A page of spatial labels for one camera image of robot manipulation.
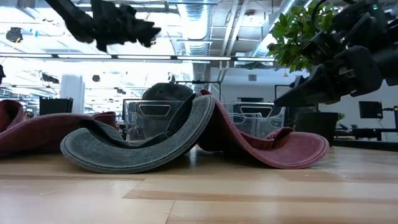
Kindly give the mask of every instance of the ceiling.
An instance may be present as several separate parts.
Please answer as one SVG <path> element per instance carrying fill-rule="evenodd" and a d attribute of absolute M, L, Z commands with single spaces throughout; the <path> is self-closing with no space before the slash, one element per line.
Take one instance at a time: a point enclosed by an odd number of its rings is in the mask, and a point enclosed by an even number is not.
<path fill-rule="evenodd" d="M 73 0 L 73 2 L 80 9 L 91 14 L 90 1 Z M 208 21 L 208 26 L 205 27 L 207 35 L 204 39 L 192 38 L 192 34 L 199 33 L 201 30 L 198 28 L 199 25 L 193 27 L 192 24 L 187 23 L 181 13 L 184 5 L 177 4 L 179 2 L 207 3 L 208 13 L 205 19 Z M 274 41 L 271 35 L 265 35 L 264 24 L 269 15 L 276 13 L 281 6 L 281 0 L 169 0 L 167 2 L 146 0 L 123 1 L 123 3 L 132 4 L 132 7 L 139 11 L 138 18 L 155 22 L 155 26 L 161 27 L 162 31 L 157 36 L 156 44 L 150 49 L 139 44 L 126 43 L 109 46 L 109 54 L 188 55 L 189 47 L 205 44 L 208 50 L 203 55 L 247 55 L 247 52 L 252 52 L 262 40 Z M 341 1 L 334 1 L 334 3 L 341 4 Z M 396 1 L 389 1 L 386 5 L 395 3 Z M 234 5 L 237 5 L 235 15 L 233 15 Z M 13 43 L 6 39 L 6 33 L 11 27 L 22 28 L 22 42 Z M 223 44 L 225 39 L 228 40 L 228 47 Z M 96 49 L 95 43 L 83 44 L 75 40 L 66 29 L 62 18 L 44 0 L 0 1 L 0 52 L 104 54 Z M 83 75 L 87 87 L 85 105 L 87 112 L 117 111 L 121 103 L 115 99 L 139 98 L 142 92 L 151 85 L 167 82 L 170 74 L 175 75 L 176 80 L 190 81 L 198 78 L 210 80 L 216 76 L 210 75 L 210 69 L 207 67 L 212 66 L 212 73 L 217 73 L 215 70 L 218 69 L 218 63 L 204 64 L 203 70 L 200 70 L 202 65 L 189 61 L 179 63 L 102 62 L 100 60 L 34 60 L 0 57 L 0 63 L 7 75 L 0 91 L 1 98 L 22 98 L 27 106 L 33 107 L 37 106 L 38 96 L 57 97 L 59 94 L 59 85 L 43 81 L 43 74 L 60 81 L 63 74 Z M 239 76 L 240 72 L 231 71 L 235 69 L 233 67 L 234 65 L 230 66 L 225 80 L 231 83 L 247 82 L 247 73 Z M 265 72 L 265 70 L 255 72 L 259 74 L 257 85 L 263 82 L 275 83 L 278 82 L 276 77 L 283 78 L 284 76 L 283 71 L 270 81 L 266 76 L 261 76 Z M 93 75 L 99 75 L 100 82 L 94 82 Z M 126 94 L 117 93 L 115 87 L 122 88 Z"/>

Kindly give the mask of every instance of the ceiling light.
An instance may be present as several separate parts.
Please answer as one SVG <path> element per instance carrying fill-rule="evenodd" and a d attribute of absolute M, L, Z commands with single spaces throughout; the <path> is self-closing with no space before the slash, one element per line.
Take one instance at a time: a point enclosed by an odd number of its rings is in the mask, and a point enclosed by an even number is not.
<path fill-rule="evenodd" d="M 231 57 L 177 56 L 179 60 L 231 60 Z"/>
<path fill-rule="evenodd" d="M 241 62 L 273 62 L 274 58 L 262 58 L 262 57 L 238 57 L 236 60 Z"/>
<path fill-rule="evenodd" d="M 0 57 L 17 57 L 17 58 L 52 58 L 50 54 L 14 54 L 1 53 Z"/>
<path fill-rule="evenodd" d="M 171 56 L 156 55 L 118 55 L 119 59 L 136 59 L 136 60 L 170 60 Z"/>
<path fill-rule="evenodd" d="M 111 59 L 111 55 L 87 55 L 87 54 L 65 54 L 58 55 L 60 58 L 103 58 L 103 59 Z"/>

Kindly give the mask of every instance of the monitor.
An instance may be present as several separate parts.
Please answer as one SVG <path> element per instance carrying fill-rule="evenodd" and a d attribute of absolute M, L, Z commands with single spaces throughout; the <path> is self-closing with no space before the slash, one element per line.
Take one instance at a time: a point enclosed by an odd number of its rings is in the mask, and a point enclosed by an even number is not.
<path fill-rule="evenodd" d="M 361 118 L 383 119 L 383 107 L 381 102 L 360 101 L 359 115 Z"/>

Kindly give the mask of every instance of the felt mat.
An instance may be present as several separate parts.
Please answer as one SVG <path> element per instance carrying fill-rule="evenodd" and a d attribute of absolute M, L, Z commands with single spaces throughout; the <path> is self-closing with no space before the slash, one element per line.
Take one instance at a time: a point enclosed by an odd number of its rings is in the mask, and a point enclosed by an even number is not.
<path fill-rule="evenodd" d="M 126 142 L 108 125 L 81 121 L 61 142 L 63 155 L 82 168 L 107 174 L 132 174 L 159 167 L 190 150 L 215 108 L 212 96 L 192 94 L 173 115 L 164 133 Z"/>
<path fill-rule="evenodd" d="M 82 119 L 95 119 L 112 127 L 116 114 L 107 112 L 88 116 L 83 114 L 48 114 L 23 119 L 23 107 L 14 100 L 0 101 L 0 154 L 22 151 L 59 152 L 62 139 L 78 128 Z"/>
<path fill-rule="evenodd" d="M 202 90 L 201 95 L 211 95 Z M 259 161 L 280 169 L 301 169 L 318 162 L 329 148 L 328 141 L 317 134 L 293 132 L 281 128 L 259 139 L 239 131 L 224 106 L 216 100 L 215 110 L 198 145 L 205 151 L 246 151 Z"/>

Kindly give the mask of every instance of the wooden surface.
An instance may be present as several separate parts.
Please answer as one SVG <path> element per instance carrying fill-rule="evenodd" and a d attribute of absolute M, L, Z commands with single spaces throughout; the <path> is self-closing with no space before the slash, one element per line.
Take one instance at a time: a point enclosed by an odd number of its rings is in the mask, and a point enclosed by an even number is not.
<path fill-rule="evenodd" d="M 200 150 L 151 173 L 0 159 L 0 224 L 398 223 L 398 153 L 336 147 L 304 170 Z"/>

